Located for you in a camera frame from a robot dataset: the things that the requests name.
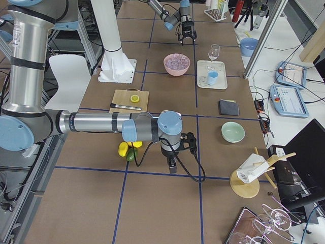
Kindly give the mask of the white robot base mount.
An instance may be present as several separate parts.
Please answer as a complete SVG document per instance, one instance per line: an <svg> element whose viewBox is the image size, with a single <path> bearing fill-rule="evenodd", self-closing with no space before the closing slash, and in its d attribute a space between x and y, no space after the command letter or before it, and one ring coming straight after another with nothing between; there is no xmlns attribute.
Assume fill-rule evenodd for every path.
<svg viewBox="0 0 325 244"><path fill-rule="evenodd" d="M91 5L105 51L99 82L131 84L137 61L122 50L113 1L93 0Z"/></svg>

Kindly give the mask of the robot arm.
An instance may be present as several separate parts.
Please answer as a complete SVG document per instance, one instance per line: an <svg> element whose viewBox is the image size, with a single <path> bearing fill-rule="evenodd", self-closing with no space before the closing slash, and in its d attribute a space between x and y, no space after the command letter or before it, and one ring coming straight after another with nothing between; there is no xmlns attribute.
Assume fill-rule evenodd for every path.
<svg viewBox="0 0 325 244"><path fill-rule="evenodd" d="M1 108L1 147L20 151L53 135L68 132L120 133L125 142L160 143L171 173L178 153L197 153L192 133L182 132L181 115L164 111L158 117L140 113L80 113L83 98L79 75L58 77L59 88L41 104L48 33L78 18L76 1L10 1L14 18L9 98Z"/></svg>
<svg viewBox="0 0 325 244"><path fill-rule="evenodd" d="M194 29L194 21L191 16L191 4L190 1L180 1L179 8L173 13L162 6L159 1L145 1L155 13L164 22L164 26L167 30L171 31L177 25L181 26L181 32L175 31L178 36L178 41L183 44L183 40L191 38L194 44L197 39L197 32Z"/></svg>

